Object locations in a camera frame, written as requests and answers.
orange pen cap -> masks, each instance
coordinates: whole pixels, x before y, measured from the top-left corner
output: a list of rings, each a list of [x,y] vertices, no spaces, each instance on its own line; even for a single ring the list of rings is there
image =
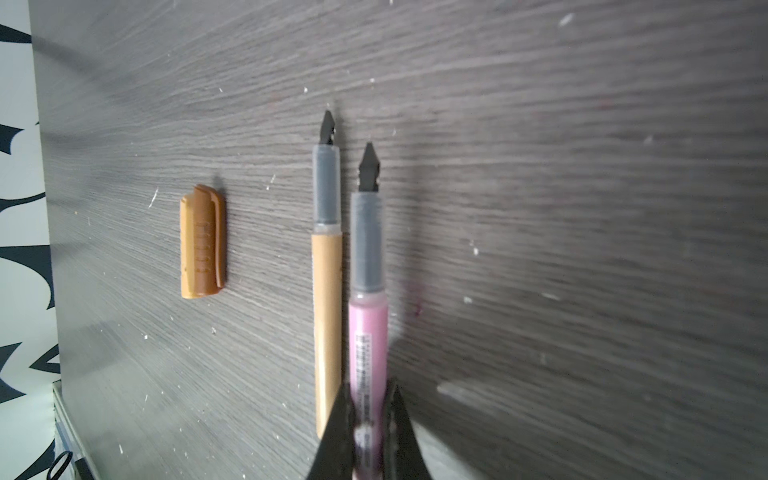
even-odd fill
[[[181,296],[219,293],[227,255],[224,199],[213,188],[196,185],[181,199],[180,222]]]

barcode sticker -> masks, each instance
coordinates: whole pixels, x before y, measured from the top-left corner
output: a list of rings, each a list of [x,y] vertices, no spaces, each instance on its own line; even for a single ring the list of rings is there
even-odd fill
[[[355,334],[355,376],[357,379],[358,421],[371,422],[371,336]]]
[[[372,451],[372,415],[371,415],[371,336],[368,333],[355,335],[355,379],[357,381],[357,421],[359,428],[355,432],[356,443],[362,467],[371,468]]]

black shape pattern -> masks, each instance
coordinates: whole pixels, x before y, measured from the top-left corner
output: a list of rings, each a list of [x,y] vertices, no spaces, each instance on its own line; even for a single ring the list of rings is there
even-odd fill
[[[28,204],[30,202],[34,202],[35,200],[40,200],[43,197],[45,197],[45,192],[33,195],[31,197],[18,198],[16,200],[6,200],[5,198],[0,198],[0,213],[2,213],[2,211],[6,208],[15,207],[16,205]]]
[[[25,247],[0,247],[0,258],[5,258],[33,269],[48,282],[51,289],[51,301],[48,308],[55,306],[53,297],[53,272],[51,271],[51,246],[27,245]]]
[[[32,43],[32,36],[29,33],[16,30],[15,28],[0,25],[0,41],[8,43]]]
[[[29,480],[30,478],[34,477],[40,472],[45,472],[51,467],[51,464],[55,460],[54,457],[54,441],[51,442],[49,447],[43,452],[42,455],[38,457],[37,460],[35,460],[35,463],[29,466],[26,470],[22,472],[21,475],[16,477],[15,480]]]
[[[0,373],[2,373],[2,367],[5,366],[5,363],[9,358],[11,358],[13,352],[21,344],[22,343],[19,342],[14,343],[13,345],[0,346]],[[26,393],[19,392],[17,389],[11,387],[8,383],[3,382],[2,378],[0,378],[0,403],[5,403],[8,400],[17,399],[18,397],[24,395],[26,395]]]
[[[46,353],[43,353],[43,355],[35,360],[35,363],[32,363],[29,368],[34,370],[40,370],[41,372],[49,372],[49,373],[61,373],[61,364],[59,363],[48,363],[48,361],[55,356],[58,355],[58,343],[49,351]]]
[[[23,128],[9,127],[8,125],[0,125],[0,151],[10,155],[11,154],[11,141],[13,137]]]

pen clip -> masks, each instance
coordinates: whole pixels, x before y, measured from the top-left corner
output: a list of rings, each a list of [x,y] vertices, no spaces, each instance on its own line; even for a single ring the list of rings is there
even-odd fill
[[[215,242],[216,242],[216,253],[214,255],[214,268],[216,269],[216,285],[219,288],[224,287],[224,271],[223,271],[223,245],[224,245],[224,228],[221,225],[222,219],[223,219],[223,211],[221,208],[221,197],[219,197],[219,193],[216,192],[213,189],[208,190],[208,193],[210,194],[210,201],[214,203],[214,219],[216,220],[215,224]]]

pink fountain pen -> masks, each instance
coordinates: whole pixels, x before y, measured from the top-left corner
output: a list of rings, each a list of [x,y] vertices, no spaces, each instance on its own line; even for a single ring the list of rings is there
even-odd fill
[[[389,304],[384,290],[379,159],[371,143],[360,162],[351,211],[349,384],[356,413],[355,478],[376,480],[382,471]]]

